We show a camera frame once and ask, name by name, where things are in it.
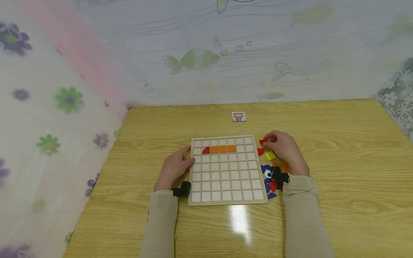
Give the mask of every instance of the hand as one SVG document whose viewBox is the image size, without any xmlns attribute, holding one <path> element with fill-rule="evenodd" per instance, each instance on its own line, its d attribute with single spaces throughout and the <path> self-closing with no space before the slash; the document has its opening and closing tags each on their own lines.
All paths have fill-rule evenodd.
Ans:
<svg viewBox="0 0 413 258">
<path fill-rule="evenodd" d="M 191 149 L 188 145 L 169 155 L 162 165 L 154 191 L 171 190 L 173 182 L 182 176 L 185 170 L 195 162 L 194 158 L 187 159 L 185 153 Z"/>
<path fill-rule="evenodd" d="M 291 175 L 310 176 L 310 168 L 292 136 L 274 130 L 264 135 L 264 139 L 267 139 L 263 144 L 264 147 L 273 150 L 278 157 L 288 163 Z"/>
</svg>

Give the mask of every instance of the beige sleeve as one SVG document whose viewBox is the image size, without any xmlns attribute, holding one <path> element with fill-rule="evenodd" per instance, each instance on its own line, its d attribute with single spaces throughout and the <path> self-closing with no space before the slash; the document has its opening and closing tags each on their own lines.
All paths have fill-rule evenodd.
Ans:
<svg viewBox="0 0 413 258">
<path fill-rule="evenodd" d="M 323 220 L 318 209 L 318 191 L 314 180 L 290 175 L 283 187 L 287 239 L 286 258 L 333 258 Z"/>
<path fill-rule="evenodd" d="M 159 190 L 151 194 L 139 258 L 173 258 L 175 222 L 178 198 L 172 191 Z"/>
</svg>

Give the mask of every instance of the pink curtain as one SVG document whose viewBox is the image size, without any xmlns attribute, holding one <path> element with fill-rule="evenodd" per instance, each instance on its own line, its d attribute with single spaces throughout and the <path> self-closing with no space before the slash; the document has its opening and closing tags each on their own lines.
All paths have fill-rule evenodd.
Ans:
<svg viewBox="0 0 413 258">
<path fill-rule="evenodd" d="M 85 17 L 68 0 L 11 0 L 37 24 L 47 39 L 85 80 L 115 108 L 128 110 L 121 88 L 131 83 L 113 53 L 102 43 Z"/>
</svg>

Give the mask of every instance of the grid board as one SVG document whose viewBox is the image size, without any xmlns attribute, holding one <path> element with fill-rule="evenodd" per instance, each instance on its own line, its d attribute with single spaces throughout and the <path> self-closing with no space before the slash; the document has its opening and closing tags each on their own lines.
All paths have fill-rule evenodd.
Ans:
<svg viewBox="0 0 413 258">
<path fill-rule="evenodd" d="M 268 203 L 254 135 L 194 138 L 191 157 L 189 206 Z"/>
</svg>

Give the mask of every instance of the googly eye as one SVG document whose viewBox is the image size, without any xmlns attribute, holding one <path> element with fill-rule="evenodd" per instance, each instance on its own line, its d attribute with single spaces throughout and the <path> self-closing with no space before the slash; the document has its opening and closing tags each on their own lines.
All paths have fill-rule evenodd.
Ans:
<svg viewBox="0 0 413 258">
<path fill-rule="evenodd" d="M 271 178 L 271 176 L 273 175 L 273 173 L 272 173 L 271 171 L 269 171 L 269 170 L 266 170 L 266 171 L 264 172 L 264 175 L 265 175 L 266 178 Z"/>
</svg>

